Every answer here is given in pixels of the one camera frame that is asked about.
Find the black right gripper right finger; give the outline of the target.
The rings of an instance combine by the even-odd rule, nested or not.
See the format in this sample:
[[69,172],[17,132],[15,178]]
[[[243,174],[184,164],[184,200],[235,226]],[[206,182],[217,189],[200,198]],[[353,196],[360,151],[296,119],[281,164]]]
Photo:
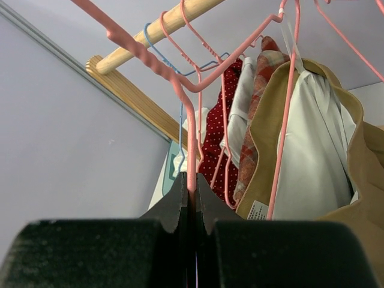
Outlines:
[[247,221],[196,176],[198,287],[379,287],[355,234],[330,221]]

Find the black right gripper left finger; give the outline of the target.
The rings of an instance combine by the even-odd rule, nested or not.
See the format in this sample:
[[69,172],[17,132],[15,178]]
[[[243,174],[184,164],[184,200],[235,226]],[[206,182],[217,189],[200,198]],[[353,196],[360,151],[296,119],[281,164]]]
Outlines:
[[186,287],[187,175],[139,218],[28,223],[1,265],[2,287]]

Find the tan skirt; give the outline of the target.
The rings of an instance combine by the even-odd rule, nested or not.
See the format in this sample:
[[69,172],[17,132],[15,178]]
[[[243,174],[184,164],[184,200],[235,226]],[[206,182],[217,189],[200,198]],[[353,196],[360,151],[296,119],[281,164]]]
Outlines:
[[[242,218],[269,208],[289,68],[273,72],[251,121],[257,160],[236,210]],[[326,66],[305,60],[293,85],[272,217],[345,224],[382,273],[383,131]]]

